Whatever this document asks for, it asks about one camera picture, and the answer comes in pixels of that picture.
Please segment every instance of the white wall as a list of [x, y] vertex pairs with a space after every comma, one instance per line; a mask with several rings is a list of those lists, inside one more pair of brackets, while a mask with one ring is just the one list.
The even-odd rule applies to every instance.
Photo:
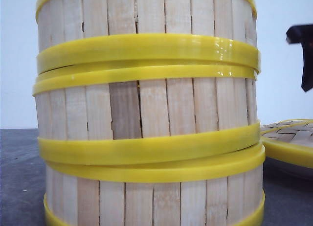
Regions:
[[286, 31], [313, 24], [313, 0], [255, 0], [262, 72], [257, 82], [258, 116], [262, 124], [291, 118], [313, 118], [313, 89], [301, 89], [303, 53], [288, 45]]
[[36, 0], [1, 0], [1, 128], [37, 128]]
[[[1, 0], [1, 127], [36, 128], [36, 0]], [[312, 0], [256, 0], [262, 74], [257, 82], [263, 124], [313, 117], [313, 90], [301, 89], [302, 48], [288, 45], [287, 29], [313, 23]]]

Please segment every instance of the gray countertop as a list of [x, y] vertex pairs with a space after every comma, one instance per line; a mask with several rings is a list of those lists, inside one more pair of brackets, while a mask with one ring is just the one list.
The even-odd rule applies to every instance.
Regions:
[[[1, 129], [1, 226], [42, 226], [45, 165], [37, 129]], [[263, 226], [313, 226], [313, 181], [264, 165]]]

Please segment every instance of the yellow lid rim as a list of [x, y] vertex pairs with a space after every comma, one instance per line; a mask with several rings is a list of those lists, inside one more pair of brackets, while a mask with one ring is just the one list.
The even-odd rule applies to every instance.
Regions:
[[105, 69], [101, 64], [69, 66], [40, 74], [33, 96], [50, 90], [117, 82], [169, 78], [250, 78], [256, 80], [252, 68], [223, 65], [149, 66]]
[[286, 163], [313, 168], [313, 148], [261, 137], [266, 156]]
[[255, 169], [265, 160], [262, 143], [206, 158], [139, 165], [74, 165], [46, 161], [52, 169], [85, 179], [114, 182], [166, 183], [222, 178]]
[[81, 64], [107, 69], [224, 64], [259, 70], [259, 51], [239, 41], [192, 34], [121, 34], [79, 39], [45, 49], [37, 56], [38, 74]]
[[120, 140], [52, 140], [38, 138], [46, 160], [80, 165], [128, 165], [179, 161], [238, 151], [258, 143], [260, 123], [180, 136]]

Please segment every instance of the wood grain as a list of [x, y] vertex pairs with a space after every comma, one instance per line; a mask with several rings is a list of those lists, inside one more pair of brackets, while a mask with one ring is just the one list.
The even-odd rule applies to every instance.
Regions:
[[[108, 35], [107, 0], [83, 0], [84, 38]], [[108, 84], [86, 86], [88, 138], [113, 139], [111, 130], [111, 106]], [[103, 221], [102, 207], [107, 203], [100, 198], [102, 181], [79, 180], [79, 192], [88, 192], [81, 205], [88, 207], [80, 218], [82, 225], [100, 225]]]
[[[245, 0], [231, 0], [232, 14], [232, 37], [234, 40], [245, 42]], [[234, 118], [235, 123], [229, 124], [236, 127], [246, 126], [247, 121], [247, 101], [246, 101], [246, 79], [234, 78]], [[244, 182], [245, 175], [237, 174], [228, 177], [228, 200], [227, 200], [227, 225], [238, 223], [243, 218], [244, 211]]]
[[[215, 36], [229, 39], [233, 38], [232, 0], [214, 0], [214, 21], [215, 21]], [[219, 130], [236, 127], [234, 79], [217, 78], [216, 89], [217, 89]], [[215, 214], [208, 214], [208, 216], [211, 217], [211, 219], [207, 218], [207, 222], [212, 221], [211, 224], [212, 226], [226, 225], [227, 218], [225, 217], [225, 214], [227, 213], [227, 211], [225, 211], [224, 201], [226, 198], [226, 202], [228, 202], [227, 178], [226, 179], [223, 178], [217, 182], [211, 180], [210, 185], [213, 185], [210, 188], [214, 189], [214, 191], [218, 193], [217, 196], [215, 198], [213, 197], [213, 199], [211, 200], [212, 202], [214, 202], [215, 205], [214, 208], [223, 209], [224, 212], [218, 213], [216, 211], [213, 211]]]
[[[135, 13], [134, 13], [134, 0], [108, 0], [108, 22], [109, 22], [109, 34], [128, 34], [136, 33], [135, 28]], [[112, 109], [112, 129], [114, 139], [127, 139], [127, 138], [141, 138], [141, 126], [140, 126], [140, 113], [139, 113], [139, 98], [137, 92], [137, 82], [125, 82], [125, 83], [111, 83], [110, 84], [110, 98]], [[121, 191], [120, 196], [116, 197], [116, 200], [121, 199], [124, 196], [124, 183], [119, 183]], [[131, 188], [128, 184], [125, 186], [125, 191]], [[115, 215], [124, 215], [120, 221], [114, 225], [124, 225], [128, 223], [128, 218], [131, 216], [125, 215], [124, 209], [128, 212], [128, 209], [132, 206], [131, 199], [125, 200], [125, 203], [130, 203], [130, 206], [120, 207], [115, 209]]]
[[[52, 112], [52, 138], [56, 140], [66, 140], [67, 118], [64, 89], [51, 91], [50, 98]], [[63, 174], [57, 171], [53, 171], [52, 209], [58, 218], [63, 219]]]
[[[138, 33], [164, 33], [164, 0], [136, 0]], [[142, 136], [169, 136], [165, 80], [140, 81]], [[126, 184], [127, 226], [153, 225], [153, 184]]]
[[[214, 1], [191, 0], [192, 34], [214, 36]], [[216, 79], [194, 78], [194, 108], [196, 132], [216, 131], [218, 129]], [[206, 187], [210, 181], [184, 183], [182, 188], [181, 208], [182, 225], [206, 224]]]
[[50, 3], [47, 2], [38, 14], [38, 46], [39, 52], [51, 45], [51, 22], [50, 22]]
[[153, 225], [180, 225], [180, 183], [161, 183], [154, 186]]
[[[191, 13], [190, 0], [165, 0], [165, 24], [166, 33], [185, 33], [191, 34]], [[193, 98], [193, 84], [191, 78], [167, 79], [167, 103], [170, 120], [170, 134], [182, 135], [195, 133], [195, 112]], [[167, 208], [163, 208], [163, 217], [169, 218], [168, 225], [185, 225], [189, 215], [193, 214], [191, 205], [188, 205], [189, 195], [196, 191], [196, 185], [188, 188], [187, 184], [181, 183], [180, 189], [178, 184], [171, 184], [173, 197], [181, 194], [181, 202], [185, 206], [180, 208], [180, 215], [174, 214]]]
[[226, 226], [227, 177], [206, 182], [206, 225]]
[[[83, 8], [82, 0], [63, 0], [64, 41], [82, 39]], [[67, 138], [69, 140], [87, 140], [87, 111], [85, 87], [67, 88]], [[78, 178], [63, 176], [63, 211], [64, 221], [74, 226], [79, 225], [78, 215], [82, 206], [78, 205]]]

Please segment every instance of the wooden slat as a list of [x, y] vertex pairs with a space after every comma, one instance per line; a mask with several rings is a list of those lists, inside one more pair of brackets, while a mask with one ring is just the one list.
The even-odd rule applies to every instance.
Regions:
[[[87, 108], [85, 87], [66, 88], [66, 110], [67, 110], [67, 138], [69, 140], [87, 140]], [[81, 225], [80, 219], [89, 205], [88, 195], [84, 192], [86, 187], [84, 180], [77, 177], [64, 175], [64, 196], [65, 201], [72, 205], [64, 205], [64, 218], [68, 223]]]
[[244, 173], [228, 177], [227, 225], [233, 225], [243, 219], [244, 177]]
[[47, 2], [38, 14], [38, 45], [39, 52], [51, 45], [51, 22], [50, 22], [50, 3]]
[[[36, 95], [37, 121], [39, 128], [39, 137], [51, 138], [51, 107], [50, 95], [48, 92], [43, 92]], [[53, 209], [53, 170], [46, 165], [46, 195], [48, 207]]]
[[206, 218], [206, 181], [181, 183], [181, 225], [204, 226]]
[[78, 225], [99, 225], [99, 181], [78, 178]]
[[[245, 9], [246, 0], [232, 0], [232, 29], [233, 39], [241, 42], [246, 41]], [[245, 78], [234, 78], [234, 97], [236, 122], [234, 125], [246, 126], [247, 101]], [[244, 213], [244, 183], [245, 175], [238, 174], [228, 177], [228, 202], [227, 202], [227, 225], [233, 225], [243, 219]]]
[[[246, 28], [246, 43], [257, 47], [256, 38], [256, 19], [252, 16], [250, 3], [244, 2], [244, 17]], [[248, 122], [253, 124], [257, 122], [257, 108], [256, 108], [256, 88], [254, 79], [246, 79], [246, 95], [247, 95], [247, 111]]]
[[[214, 36], [213, 0], [192, 0], [192, 34]], [[216, 80], [194, 78], [196, 130], [199, 132], [218, 129]]]
[[125, 184], [100, 182], [100, 225], [124, 226]]
[[107, 0], [83, 0], [84, 36], [108, 35]]
[[255, 199], [258, 190], [257, 169], [245, 172], [243, 216], [248, 217], [255, 211]]
[[262, 195], [263, 195], [263, 164], [256, 168], [256, 186], [257, 194], [255, 195], [255, 209], [260, 205]]
[[[256, 19], [252, 15], [250, 4], [243, 3], [246, 29], [246, 43], [257, 47]], [[246, 79], [248, 123], [257, 122], [256, 87], [254, 79]], [[262, 197], [263, 165], [245, 174], [244, 217], [257, 209]]]
[[64, 222], [77, 226], [77, 177], [63, 174], [63, 220]]
[[[84, 37], [108, 35], [107, 0], [83, 0]], [[112, 139], [111, 106], [109, 85], [86, 86], [87, 119], [89, 139]], [[82, 225], [99, 225], [103, 213], [101, 206], [107, 204], [100, 199], [102, 190], [99, 181], [83, 180], [82, 191], [89, 192], [88, 210], [79, 218]]]
[[152, 226], [153, 184], [126, 183], [125, 225]]
[[[83, 38], [83, 8], [82, 0], [63, 0], [63, 27], [64, 40], [71, 41]], [[87, 111], [86, 111], [86, 90], [85, 87], [67, 88], [66, 90], [66, 110], [67, 110], [67, 138], [87, 140]], [[87, 196], [79, 193], [79, 178], [63, 176], [63, 196], [64, 197], [64, 220], [72, 225], [81, 225], [81, 214], [84, 214], [84, 199]]]
[[[52, 138], [56, 140], [67, 139], [67, 118], [64, 89], [50, 92], [51, 98], [51, 118], [52, 118]], [[53, 171], [53, 212], [63, 219], [63, 174]]]
[[63, 0], [65, 41], [83, 38], [82, 0]]
[[51, 46], [64, 42], [63, 0], [50, 0]]
[[[190, 13], [190, 0], [165, 0], [165, 24], [166, 33], [185, 33], [191, 34], [191, 13]], [[181, 135], [195, 133], [195, 113], [194, 113], [194, 98], [193, 98], [193, 84], [191, 78], [181, 79], [167, 79], [167, 101], [168, 101], [168, 112], [170, 119], [170, 134]], [[172, 193], [174, 196], [170, 196], [167, 193], [167, 198], [171, 199], [179, 195], [179, 185], [171, 184]], [[193, 189], [188, 189], [188, 185], [182, 183], [181, 191], [185, 192], [181, 194], [184, 200], [181, 202], [185, 203], [185, 207], [180, 209], [180, 215], [176, 215], [171, 209], [164, 207], [162, 213], [156, 213], [155, 218], [158, 215], [163, 215], [164, 218], [168, 218], [168, 225], [185, 225], [185, 220], [190, 218], [189, 215], [193, 214], [193, 206], [188, 205], [188, 199], [193, 191], [196, 191], [196, 186], [193, 185]]]
[[154, 186], [153, 225], [180, 225], [180, 183], [161, 183]]
[[53, 182], [53, 173], [52, 169], [46, 165], [45, 166], [45, 192], [47, 196], [47, 204], [49, 209], [52, 210], [53, 208], [53, 188], [52, 188], [52, 182]]
[[[134, 0], [107, 0], [108, 16], [109, 16], [109, 34], [128, 34], [136, 33]], [[139, 114], [139, 98], [137, 92], [137, 82], [111, 83], [110, 97], [112, 109], [112, 129], [114, 139], [140, 138], [140, 114]], [[128, 185], [124, 187], [123, 183], [119, 183], [120, 192], [115, 192], [118, 196], [114, 199], [118, 201], [125, 197], [124, 188], [127, 191]], [[129, 207], [119, 206], [114, 209], [114, 215], [125, 215]], [[124, 218], [121, 217], [114, 225], [124, 225]], [[112, 219], [103, 219], [103, 225], [113, 225]]]
[[227, 177], [207, 180], [206, 225], [226, 226]]
[[[214, 36], [213, 0], [191, 0], [192, 34]], [[218, 129], [216, 80], [215, 78], [194, 78], [194, 106], [196, 131], [207, 132]], [[206, 186], [210, 181], [184, 183], [181, 191], [181, 224], [205, 225]]]
[[[215, 36], [229, 38], [229, 39], [233, 38], [232, 0], [214, 0], [214, 21], [215, 21]], [[234, 79], [233, 78], [217, 78], [216, 89], [217, 89], [219, 129], [222, 130], [222, 129], [236, 127], [237, 118], [236, 118], [236, 109], [235, 109], [236, 102], [235, 102], [235, 93], [234, 93]], [[221, 181], [220, 183], [219, 182], [216, 183], [217, 186], [219, 184], [221, 186], [216, 187], [216, 188], [220, 189], [217, 192], [221, 196], [219, 196], [219, 198], [216, 198], [216, 199], [213, 198], [213, 200], [216, 200], [215, 201], [216, 208], [225, 210], [224, 200], [225, 198], [227, 199], [227, 196], [228, 196], [227, 186], [225, 187], [225, 180]], [[226, 212], [217, 213], [214, 211], [214, 213], [216, 213], [216, 215], [209, 214], [209, 216], [212, 217], [211, 220], [213, 221], [211, 225], [212, 226], [226, 225], [226, 217], [224, 215]]]
[[[88, 136], [89, 139], [112, 139], [111, 130], [111, 107], [109, 85], [93, 85], [86, 87], [87, 117], [88, 117]], [[90, 207], [92, 212], [92, 222], [90, 225], [99, 225], [99, 221], [106, 215], [103, 212], [103, 205], [108, 204], [106, 199], [100, 198], [99, 194], [103, 191], [102, 181], [89, 181]]]
[[86, 86], [89, 139], [112, 139], [108, 84]]
[[[136, 0], [138, 33], [164, 33], [164, 0]], [[140, 81], [142, 136], [169, 136], [165, 80]], [[153, 224], [153, 185], [126, 184], [125, 225]]]
[[49, 92], [43, 92], [36, 95], [36, 108], [39, 136], [50, 139], [52, 137], [52, 126]]

